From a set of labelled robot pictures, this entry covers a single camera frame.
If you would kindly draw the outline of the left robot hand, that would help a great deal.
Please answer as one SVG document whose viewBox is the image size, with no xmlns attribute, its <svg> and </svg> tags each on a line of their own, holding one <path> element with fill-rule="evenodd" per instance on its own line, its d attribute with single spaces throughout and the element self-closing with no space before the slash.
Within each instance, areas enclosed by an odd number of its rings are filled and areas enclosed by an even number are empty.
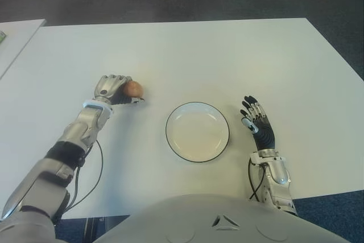
<svg viewBox="0 0 364 243">
<path fill-rule="evenodd" d="M 109 105 L 144 102 L 142 86 L 130 76 L 104 75 L 94 90 L 94 99 Z"/>
</svg>

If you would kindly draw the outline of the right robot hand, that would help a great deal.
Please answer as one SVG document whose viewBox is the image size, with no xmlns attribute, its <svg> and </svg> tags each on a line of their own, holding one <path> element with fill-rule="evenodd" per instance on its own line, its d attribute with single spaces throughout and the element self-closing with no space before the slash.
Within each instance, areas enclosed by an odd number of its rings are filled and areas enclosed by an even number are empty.
<svg viewBox="0 0 364 243">
<path fill-rule="evenodd" d="M 257 150 L 275 149 L 274 132 L 262 105 L 253 96 L 245 96 L 242 105 L 241 122 L 253 135 Z"/>
</svg>

